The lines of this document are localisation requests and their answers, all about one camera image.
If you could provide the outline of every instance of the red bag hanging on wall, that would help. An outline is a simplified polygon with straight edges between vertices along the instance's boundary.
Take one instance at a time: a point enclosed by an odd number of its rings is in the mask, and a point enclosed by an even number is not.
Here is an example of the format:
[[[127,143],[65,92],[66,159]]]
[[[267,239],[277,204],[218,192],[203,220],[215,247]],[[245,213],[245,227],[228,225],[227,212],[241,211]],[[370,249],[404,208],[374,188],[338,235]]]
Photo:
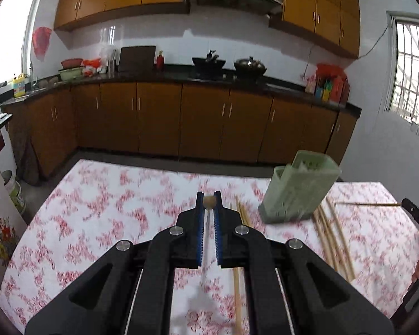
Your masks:
[[[45,54],[49,47],[49,38],[52,30],[46,27],[37,28],[32,33],[32,47],[34,48],[34,54],[40,61],[44,61]]]

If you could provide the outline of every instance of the floral tablecloth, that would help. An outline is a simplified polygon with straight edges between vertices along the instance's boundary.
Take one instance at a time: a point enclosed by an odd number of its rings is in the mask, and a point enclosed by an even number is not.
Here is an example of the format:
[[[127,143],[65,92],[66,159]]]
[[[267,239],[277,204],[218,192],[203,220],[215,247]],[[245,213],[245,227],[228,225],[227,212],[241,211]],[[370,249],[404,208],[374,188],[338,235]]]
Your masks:
[[[197,191],[236,197],[252,225],[276,241],[299,238],[324,257],[312,221],[266,226],[257,207],[266,179],[156,171],[79,161],[40,208],[23,235],[3,279],[0,307],[20,331],[30,318],[121,239],[147,241],[195,206]],[[331,202],[395,202],[380,183],[336,183]],[[327,215],[330,210],[322,203]],[[419,234],[400,208],[336,206],[356,273],[352,285],[391,316],[411,283]],[[216,264],[213,222],[206,218],[203,265],[175,273],[171,334],[231,334],[235,325],[231,269]],[[245,296],[242,329],[248,333]]]

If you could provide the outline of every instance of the kitchen countertop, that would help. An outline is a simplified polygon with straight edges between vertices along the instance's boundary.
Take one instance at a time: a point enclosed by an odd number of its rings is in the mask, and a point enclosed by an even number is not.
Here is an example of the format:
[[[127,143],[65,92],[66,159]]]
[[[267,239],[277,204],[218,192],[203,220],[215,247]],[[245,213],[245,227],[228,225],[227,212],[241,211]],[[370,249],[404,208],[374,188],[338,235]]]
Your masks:
[[[198,75],[195,71],[194,66],[165,65],[164,70],[162,72],[152,70],[138,73],[134,72],[115,73],[112,75],[96,75],[94,77],[89,78],[77,78],[68,82],[59,82],[54,86],[30,92],[28,95],[25,95],[23,97],[10,98],[4,101],[1,104],[1,106],[6,107],[21,104],[23,102],[28,102],[30,100],[35,99],[36,97],[40,97],[42,95],[50,93],[54,89],[68,86],[77,86],[82,84],[99,84],[108,82],[165,82],[178,84],[193,83],[227,89],[243,90],[259,95],[266,95],[270,97],[305,102],[307,104],[313,104],[315,106],[324,107],[333,111],[345,112],[356,118],[360,118],[361,115],[361,108],[357,106],[348,103],[346,104],[346,107],[339,107],[332,105],[328,102],[323,102],[319,98],[315,98],[313,95],[305,93],[304,86],[300,86],[298,84],[293,84],[280,79],[266,76],[260,78],[257,82],[253,83],[241,79],[236,79],[236,71],[234,70],[223,70],[222,73],[226,75],[226,78],[223,78],[221,76],[219,79],[213,79]]]

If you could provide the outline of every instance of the floor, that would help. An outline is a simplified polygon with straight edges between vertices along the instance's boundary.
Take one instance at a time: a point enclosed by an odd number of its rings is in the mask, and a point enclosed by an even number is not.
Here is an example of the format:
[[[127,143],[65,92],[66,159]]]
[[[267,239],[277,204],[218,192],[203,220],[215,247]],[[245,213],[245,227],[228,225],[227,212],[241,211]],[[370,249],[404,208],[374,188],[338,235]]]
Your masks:
[[[202,162],[190,162],[173,159],[152,159],[139,156],[115,155],[104,152],[77,151],[66,163],[47,181],[39,186],[31,186],[20,182],[23,196],[26,200],[26,212],[23,219],[27,224],[36,215],[39,208],[56,188],[62,178],[81,159],[108,162],[118,165],[137,166],[139,168],[192,172],[197,174],[244,176],[255,178],[270,178],[273,175],[273,167],[270,166],[243,166],[212,164]]]

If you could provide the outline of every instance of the red bottle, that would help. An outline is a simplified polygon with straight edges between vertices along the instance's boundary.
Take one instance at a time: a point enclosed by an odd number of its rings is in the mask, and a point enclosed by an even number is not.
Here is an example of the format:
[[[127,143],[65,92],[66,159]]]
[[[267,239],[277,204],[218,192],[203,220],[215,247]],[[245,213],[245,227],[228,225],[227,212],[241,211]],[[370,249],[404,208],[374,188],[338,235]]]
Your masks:
[[[160,50],[160,53],[157,56],[157,62],[155,66],[157,67],[157,70],[163,70],[163,65],[164,65],[163,50]]]

